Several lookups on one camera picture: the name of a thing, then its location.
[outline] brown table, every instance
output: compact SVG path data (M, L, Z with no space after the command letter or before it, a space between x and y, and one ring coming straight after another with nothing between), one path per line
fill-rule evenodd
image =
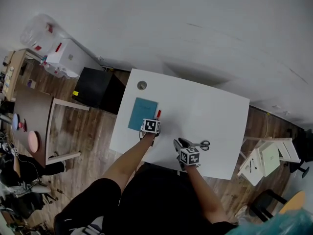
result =
M80 152L74 152L50 159L47 157L52 116L56 104L89 110L89 107L56 99L27 86L21 86L17 92L14 113L19 115L20 122L25 119L27 131L24 132L23 129L13 130L13 135L42 167L80 156ZM35 131L39 139L39 149L35 153L30 150L28 145L30 131Z

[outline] person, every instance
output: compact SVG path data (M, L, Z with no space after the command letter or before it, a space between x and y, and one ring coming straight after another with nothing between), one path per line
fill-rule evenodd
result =
M0 152L0 182L7 187L27 184L44 175L54 175L66 170L65 163L49 164L43 168L34 158L16 153L13 155L10 148L1 148Z
M235 228L194 166L178 175L153 164L135 173L155 134L119 157L54 219L56 235L226 234Z

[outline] floor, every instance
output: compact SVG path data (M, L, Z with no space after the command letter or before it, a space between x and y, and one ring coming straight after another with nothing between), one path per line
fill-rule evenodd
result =
M118 78L127 83L128 73L116 72ZM56 98L75 102L71 94L75 88L75 79L56 78L48 74L38 65L29 65L26 68L23 78L18 86L28 79L36 81L36 90L49 93ZM43 181L51 181L52 194L59 198L58 201L44 206L43 210L35 211L28 222L36 225L46 221L53 226L54 216L59 213L77 194L86 189L94 180L98 179L106 169L113 163L119 154L109 150L112 131L116 116L91 108L89 112L75 110L64 106L57 107L54 112L53 124L51 127L50 150L58 151L60 155L68 151L81 151L82 155L70 160L68 166L71 168L65 173L43 177ZM246 125L246 136L264 137L267 132L266 114L258 109L250 108ZM288 137L286 130L291 128L296 134L298 128L291 123L281 120L275 116L268 118L267 137L284 138ZM18 147L19 152L27 154L26 150L14 140L11 129L7 128L9 138ZM242 150L249 151L253 143L247 142ZM277 194L282 194L289 180L288 167L283 163L270 176L264 178L256 187L248 181L237 177L238 170L235 169L231 180L206 178L208 184L214 189L222 200L229 220L235 222L234 214L245 204L253 200L265 189L273 189ZM257 218L252 220L255 223L260 221Z

